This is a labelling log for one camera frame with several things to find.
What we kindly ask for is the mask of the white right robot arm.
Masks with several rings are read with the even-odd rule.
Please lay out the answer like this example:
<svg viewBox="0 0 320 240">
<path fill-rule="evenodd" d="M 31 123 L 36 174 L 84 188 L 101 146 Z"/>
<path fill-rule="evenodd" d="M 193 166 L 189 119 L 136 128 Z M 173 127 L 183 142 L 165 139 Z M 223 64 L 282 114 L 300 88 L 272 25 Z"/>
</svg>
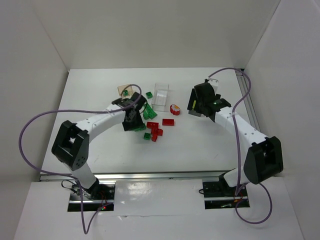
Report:
<svg viewBox="0 0 320 240">
<path fill-rule="evenodd" d="M 237 150 L 244 149 L 245 160 L 237 161 L 237 168 L 219 176 L 222 188 L 239 188 L 254 185 L 279 174 L 284 169 L 281 141 L 259 132 L 217 94 L 217 87 L 207 79 L 191 90 L 187 110 L 194 116 L 205 116 L 231 134 L 235 134 Z"/>
</svg>

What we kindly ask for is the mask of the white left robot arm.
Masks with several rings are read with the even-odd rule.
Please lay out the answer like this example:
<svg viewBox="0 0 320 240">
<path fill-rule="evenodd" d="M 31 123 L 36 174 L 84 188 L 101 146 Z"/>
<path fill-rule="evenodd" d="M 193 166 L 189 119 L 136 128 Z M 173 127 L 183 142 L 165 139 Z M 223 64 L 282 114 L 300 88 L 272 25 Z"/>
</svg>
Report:
<svg viewBox="0 0 320 240">
<path fill-rule="evenodd" d="M 140 110 L 147 99 L 135 92 L 131 98 L 118 98 L 104 110 L 78 122 L 64 121 L 56 135 L 52 154 L 78 179 L 91 198 L 98 198 L 106 190 L 92 173 L 87 160 L 91 141 L 110 129 L 122 124 L 125 131 L 133 131 L 144 124 Z"/>
</svg>

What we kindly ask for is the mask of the long green lego brick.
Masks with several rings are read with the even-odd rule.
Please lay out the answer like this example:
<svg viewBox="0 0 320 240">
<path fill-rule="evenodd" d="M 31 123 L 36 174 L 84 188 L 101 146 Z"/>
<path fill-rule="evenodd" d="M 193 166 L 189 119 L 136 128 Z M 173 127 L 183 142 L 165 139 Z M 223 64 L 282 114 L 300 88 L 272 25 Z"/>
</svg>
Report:
<svg viewBox="0 0 320 240">
<path fill-rule="evenodd" d="M 152 107 L 148 103 L 145 104 L 142 114 L 145 120 L 153 120 L 155 117 L 158 116 L 157 113 L 152 109 Z"/>
</svg>

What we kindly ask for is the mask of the small green lego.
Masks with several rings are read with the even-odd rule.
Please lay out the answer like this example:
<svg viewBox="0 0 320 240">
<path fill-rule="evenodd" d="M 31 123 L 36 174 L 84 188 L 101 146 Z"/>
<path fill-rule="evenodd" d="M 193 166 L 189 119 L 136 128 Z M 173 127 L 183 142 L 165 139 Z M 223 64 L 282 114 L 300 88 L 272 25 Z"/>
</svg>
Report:
<svg viewBox="0 0 320 240">
<path fill-rule="evenodd" d="M 149 92 L 146 93 L 146 97 L 148 99 L 151 99 L 153 97 L 153 94 L 149 91 Z"/>
</svg>

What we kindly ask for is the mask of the green square lego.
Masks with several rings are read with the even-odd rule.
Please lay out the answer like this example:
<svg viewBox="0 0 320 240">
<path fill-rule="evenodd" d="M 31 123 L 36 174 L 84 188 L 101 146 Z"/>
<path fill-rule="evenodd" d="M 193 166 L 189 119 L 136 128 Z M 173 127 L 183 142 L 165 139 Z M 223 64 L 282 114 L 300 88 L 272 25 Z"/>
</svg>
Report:
<svg viewBox="0 0 320 240">
<path fill-rule="evenodd" d="M 151 137 L 152 137 L 152 135 L 151 135 L 150 133 L 145 132 L 145 133 L 144 133 L 144 136 L 143 136 L 143 139 L 144 139 L 144 140 L 150 140 Z"/>
</svg>

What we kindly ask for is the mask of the green sloped lego front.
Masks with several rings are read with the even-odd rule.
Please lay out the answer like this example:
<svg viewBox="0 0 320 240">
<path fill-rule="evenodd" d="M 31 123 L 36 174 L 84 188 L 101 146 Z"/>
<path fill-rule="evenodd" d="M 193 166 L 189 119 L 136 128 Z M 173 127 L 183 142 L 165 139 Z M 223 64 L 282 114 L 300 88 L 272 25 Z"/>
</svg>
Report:
<svg viewBox="0 0 320 240">
<path fill-rule="evenodd" d="M 124 97 L 129 96 L 129 92 L 128 92 L 128 90 L 124 90 L 124 91 L 123 91 L 123 93 L 122 93 L 122 95 L 123 95 Z"/>
</svg>

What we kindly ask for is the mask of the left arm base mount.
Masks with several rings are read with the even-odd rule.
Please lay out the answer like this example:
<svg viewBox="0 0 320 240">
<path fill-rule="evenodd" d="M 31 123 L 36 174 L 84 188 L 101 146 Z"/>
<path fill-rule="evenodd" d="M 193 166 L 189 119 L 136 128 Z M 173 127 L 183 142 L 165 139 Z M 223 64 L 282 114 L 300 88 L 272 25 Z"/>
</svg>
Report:
<svg viewBox="0 0 320 240">
<path fill-rule="evenodd" d="M 98 208 L 101 208 L 102 212 L 111 212 L 114 210 L 116 183 L 112 181 L 102 181 L 100 185 L 100 190 L 93 196 L 85 190 L 82 191 L 84 212 L 95 212 Z M 70 193 L 67 211 L 80 212 L 81 196 L 78 185 L 71 180 L 63 180 L 61 186 L 69 190 Z"/>
</svg>

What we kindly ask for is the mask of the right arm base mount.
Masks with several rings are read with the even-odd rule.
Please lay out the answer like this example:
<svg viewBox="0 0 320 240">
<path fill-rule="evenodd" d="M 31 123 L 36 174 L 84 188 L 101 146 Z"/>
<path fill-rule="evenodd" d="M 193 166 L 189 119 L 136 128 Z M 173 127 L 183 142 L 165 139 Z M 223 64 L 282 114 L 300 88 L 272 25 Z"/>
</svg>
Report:
<svg viewBox="0 0 320 240">
<path fill-rule="evenodd" d="M 198 193 L 204 197 L 204 207 L 210 209 L 232 209 L 238 204 L 239 208 L 249 208 L 247 189 L 244 187 L 236 195 L 236 187 L 222 185 L 218 181 L 207 181 L 202 183 Z"/>
</svg>

